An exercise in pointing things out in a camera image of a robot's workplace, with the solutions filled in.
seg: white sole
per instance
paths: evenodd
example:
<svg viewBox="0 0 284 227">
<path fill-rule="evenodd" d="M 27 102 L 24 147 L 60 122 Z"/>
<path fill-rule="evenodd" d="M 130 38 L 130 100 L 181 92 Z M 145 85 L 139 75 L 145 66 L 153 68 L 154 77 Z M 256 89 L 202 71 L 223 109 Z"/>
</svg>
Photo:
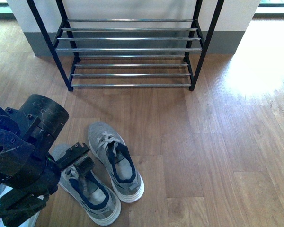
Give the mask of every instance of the white sole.
<svg viewBox="0 0 284 227">
<path fill-rule="evenodd" d="M 80 203 L 80 201 L 77 200 L 77 198 L 75 196 L 73 196 L 60 182 L 59 185 L 65 190 L 67 191 L 72 197 L 75 198 L 75 200 Z M 115 209 L 113 211 L 113 213 L 111 215 L 109 215 L 107 218 L 99 220 L 99 219 L 95 219 L 94 217 L 92 217 L 85 209 L 85 212 L 87 213 L 87 215 L 90 217 L 90 219 L 93 220 L 93 222 L 95 222 L 96 224 L 100 225 L 100 226 L 108 226 L 111 225 L 114 221 L 116 221 L 116 219 L 119 217 L 120 213 L 121 213 L 121 202 L 118 199 L 117 195 L 109 188 L 107 188 L 116 198 L 116 205 L 115 205 Z"/>
<path fill-rule="evenodd" d="M 94 156 L 101 162 L 99 156 L 96 154 L 96 152 L 94 151 L 93 147 L 91 146 L 90 141 L 89 141 L 89 148 L 90 148 L 91 152 L 94 154 Z M 139 174 L 139 176 L 140 176 L 140 178 L 141 178 L 141 186 L 140 186 L 139 190 L 136 192 L 136 194 L 134 194 L 134 195 L 123 195 L 123 194 L 121 194 L 121 193 L 117 190 L 117 188 L 115 187 L 115 184 L 114 184 L 114 182 L 113 182 L 111 176 L 109 175 L 110 181 L 111 181 L 112 186 L 113 186 L 113 189 L 114 189 L 115 193 L 117 194 L 118 198 L 119 198 L 121 201 L 126 202 L 126 203 L 131 203 L 131 202 L 136 202 L 137 200 L 139 200 L 139 199 L 142 197 L 142 195 L 143 195 L 143 193 L 144 193 L 145 187 L 144 187 L 144 181 L 143 181 L 143 179 L 142 179 L 142 177 L 141 177 L 140 174 Z"/>
</svg>

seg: shoe rack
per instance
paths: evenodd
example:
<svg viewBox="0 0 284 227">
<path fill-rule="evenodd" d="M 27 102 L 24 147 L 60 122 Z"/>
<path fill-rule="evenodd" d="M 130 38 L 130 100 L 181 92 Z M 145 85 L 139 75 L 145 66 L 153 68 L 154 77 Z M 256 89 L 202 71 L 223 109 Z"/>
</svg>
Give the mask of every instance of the shoe rack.
<svg viewBox="0 0 284 227">
<path fill-rule="evenodd" d="M 216 4 L 216 8 L 209 26 L 209 30 L 207 32 L 207 36 L 204 39 L 202 34 L 202 30 L 200 28 L 198 19 L 200 15 L 200 9 L 202 6 L 202 0 L 197 0 L 195 6 L 192 6 L 192 10 L 194 9 L 193 18 L 188 19 L 72 19 L 68 18 L 66 13 L 64 4 L 62 0 L 56 0 L 60 15 L 62 17 L 62 22 L 59 26 L 59 29 L 56 33 L 56 36 L 53 40 L 50 39 L 50 36 L 44 26 L 44 23 L 40 17 L 38 9 L 34 3 L 34 0 L 27 0 L 27 3 L 36 19 L 36 22 L 42 32 L 44 40 L 48 45 L 48 48 L 53 56 L 53 59 L 61 73 L 61 76 L 65 82 L 66 87 L 69 91 L 73 91 L 74 88 L 80 87 L 89 87 L 89 88 L 106 88 L 106 87 L 114 87 L 114 88 L 123 88 L 123 87 L 187 87 L 189 90 L 194 90 L 195 85 L 197 83 L 200 70 L 202 64 L 204 62 L 217 20 L 219 18 L 224 0 L 218 0 Z M 127 28 L 115 28 L 105 27 L 105 28 L 92 28 L 89 26 L 88 28 L 76 28 L 76 26 L 71 27 L 71 25 L 78 23 L 91 23 L 94 25 L 95 23 L 103 23 L 105 24 L 113 24 L 115 22 L 118 23 L 126 23 L 132 24 L 133 26 Z M 135 27 L 139 23 L 143 22 L 150 25 L 148 28 L 141 28 L 139 26 Z M 180 27 L 171 27 L 171 28 L 153 28 L 152 24 L 165 24 L 165 23 L 184 23 L 187 26 L 183 28 Z M 115 34 L 122 34 L 122 37 L 116 37 Z M 170 37 L 170 35 L 164 36 L 165 34 L 175 34 L 174 37 Z M 117 41 L 118 43 L 122 43 L 120 47 L 109 47 L 107 42 Z M 139 41 L 139 45 L 134 46 L 134 42 Z M 61 48 L 62 42 L 69 42 L 71 48 Z M 91 48 L 80 48 L 78 47 L 79 42 L 84 42 L 85 44 L 93 44 L 94 42 L 99 42 L 102 46 L 91 47 Z M 141 47 L 141 43 L 156 43 L 153 47 Z M 176 44 L 178 42 L 184 42 L 186 46 L 177 47 L 177 45 L 173 45 L 173 42 Z M 59 59 L 59 52 L 71 52 L 73 53 L 73 63 L 71 67 L 71 71 L 68 76 L 61 64 Z M 189 59 L 189 55 L 191 52 L 200 53 L 200 57 L 198 60 L 198 64 L 196 66 L 196 70 L 193 71 L 192 64 Z M 106 62 L 109 60 L 134 60 L 135 62 L 143 59 L 154 59 L 152 62 L 156 62 L 156 60 L 160 60 L 160 63 L 138 63 L 138 64 L 102 64 L 102 62 Z M 175 64 L 175 61 L 171 61 L 171 59 L 180 59 L 181 64 Z M 93 63 L 94 60 L 100 60 L 101 64 Z M 160 68 L 160 72 L 162 73 L 132 73 L 133 69 L 158 69 Z M 169 73 L 170 68 L 178 69 L 178 73 Z M 94 69 L 107 70 L 109 73 L 93 73 Z M 111 73 L 111 71 L 117 71 L 118 69 L 126 70 L 126 73 Z M 188 78 L 187 83 L 155 83 L 155 84 L 146 84 L 146 83 L 137 83 L 137 84 L 99 84 L 99 83 L 82 83 L 81 79 L 99 79 L 99 78 Z M 79 79 L 79 83 L 74 83 L 74 79 Z"/>
</svg>

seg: metal shoe rack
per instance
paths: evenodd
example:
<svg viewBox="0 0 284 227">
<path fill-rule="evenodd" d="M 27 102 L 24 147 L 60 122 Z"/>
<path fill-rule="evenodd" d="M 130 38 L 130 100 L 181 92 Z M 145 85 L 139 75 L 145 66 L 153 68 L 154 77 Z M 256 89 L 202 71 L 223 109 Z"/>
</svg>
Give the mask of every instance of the metal shoe rack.
<svg viewBox="0 0 284 227">
<path fill-rule="evenodd" d="M 213 14 L 213 18 L 210 23 L 210 27 L 204 40 L 200 25 L 198 23 L 198 18 L 200 14 L 200 9 L 202 5 L 202 0 L 197 0 L 194 10 L 194 15 L 192 19 L 68 19 L 66 14 L 64 5 L 62 0 L 56 0 L 58 9 L 60 11 L 62 22 L 60 27 L 57 31 L 56 37 L 52 41 L 50 36 L 44 26 L 44 23 L 40 17 L 40 14 L 36 8 L 34 0 L 27 0 L 27 3 L 38 23 L 38 26 L 43 34 L 43 37 L 48 45 L 48 48 L 57 64 L 57 67 L 61 73 L 61 76 L 68 88 L 69 91 L 73 91 L 74 87 L 188 87 L 190 90 L 194 90 L 197 79 L 200 74 L 200 70 L 202 64 L 204 62 L 206 52 L 208 50 L 208 46 L 210 44 L 218 17 L 220 15 L 224 0 L 218 0 L 217 5 Z M 148 23 L 149 25 L 154 24 L 161 24 L 161 23 L 170 23 L 170 22 L 177 22 L 177 23 L 185 23 L 185 25 L 190 25 L 190 27 L 182 28 L 182 27 L 173 27 L 173 28 L 140 28 L 140 27 L 129 27 L 129 28 L 72 28 L 71 25 L 75 23 L 82 23 L 82 22 L 89 22 L 92 25 L 95 23 L 102 23 L 105 24 L 113 24 L 114 22 L 124 22 L 136 25 L 137 23 L 143 22 Z M 94 34 L 92 37 L 84 37 L 81 34 L 89 32 L 89 34 Z M 133 32 L 141 34 L 140 37 L 132 36 Z M 166 32 L 170 32 L 172 34 L 187 34 L 186 37 L 164 37 Z M 110 34 L 126 34 L 122 37 L 111 36 Z M 103 37 L 99 37 L 97 34 L 105 34 Z M 156 47 L 152 48 L 139 48 L 139 46 L 135 48 L 106 48 L 103 47 L 96 47 L 96 48 L 79 48 L 78 41 L 84 42 L 99 42 L 106 44 L 106 42 L 110 41 L 118 41 L 123 42 L 125 45 L 129 44 L 130 42 L 134 41 L 139 42 L 185 42 L 186 47 L 183 48 L 173 47 L 174 45 L 168 45 L 165 47 L 160 47 L 160 45 L 156 45 Z M 59 44 L 61 42 L 70 42 L 71 48 L 61 48 Z M 192 48 L 192 45 L 197 43 L 198 48 Z M 61 64 L 59 56 L 57 52 L 72 52 L 74 54 L 74 60 L 72 63 L 71 71 L 69 76 L 67 77 L 66 72 Z M 200 52 L 200 58 L 196 67 L 195 72 L 193 73 L 192 65 L 189 59 L 189 54 L 191 52 Z M 93 60 L 101 60 L 101 63 L 106 60 L 115 59 L 127 59 L 131 61 L 136 60 L 143 60 L 143 59 L 154 59 L 162 60 L 166 63 L 164 64 L 90 64 L 84 63 Z M 175 64 L 174 61 L 170 63 L 171 59 L 180 59 L 183 61 L 182 64 Z M 182 67 L 187 68 L 187 73 L 182 73 Z M 177 69 L 179 73 L 86 73 L 86 70 L 82 69 L 91 69 L 94 72 L 94 69 L 107 69 L 111 72 L 111 69 L 118 70 L 118 69 Z M 89 78 L 89 79 L 98 79 L 98 78 L 188 78 L 187 83 L 155 83 L 155 84 L 85 84 L 81 83 L 81 78 Z M 79 79 L 78 84 L 74 84 L 74 80 Z"/>
</svg>

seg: black cylinder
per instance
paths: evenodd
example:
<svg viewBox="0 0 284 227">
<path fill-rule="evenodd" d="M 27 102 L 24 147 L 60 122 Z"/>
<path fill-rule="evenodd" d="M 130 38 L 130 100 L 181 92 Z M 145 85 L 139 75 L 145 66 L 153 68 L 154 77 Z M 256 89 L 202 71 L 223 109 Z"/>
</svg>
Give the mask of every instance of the black cylinder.
<svg viewBox="0 0 284 227">
<path fill-rule="evenodd" d="M 42 95 L 31 95 L 19 110 L 28 117 L 38 116 L 41 119 L 39 127 L 55 139 L 69 118 L 61 105 Z"/>
</svg>

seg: bolt hole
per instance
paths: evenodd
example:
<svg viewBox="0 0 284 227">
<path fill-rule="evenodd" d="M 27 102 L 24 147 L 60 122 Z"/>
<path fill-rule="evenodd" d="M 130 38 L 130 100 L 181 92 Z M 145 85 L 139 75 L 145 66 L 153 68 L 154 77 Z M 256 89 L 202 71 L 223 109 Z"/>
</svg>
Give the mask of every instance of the bolt hole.
<svg viewBox="0 0 284 227">
<path fill-rule="evenodd" d="M 4 149 L 4 147 L 3 147 L 3 146 L 0 146 L 0 152 L 3 151 L 3 149 Z"/>
</svg>

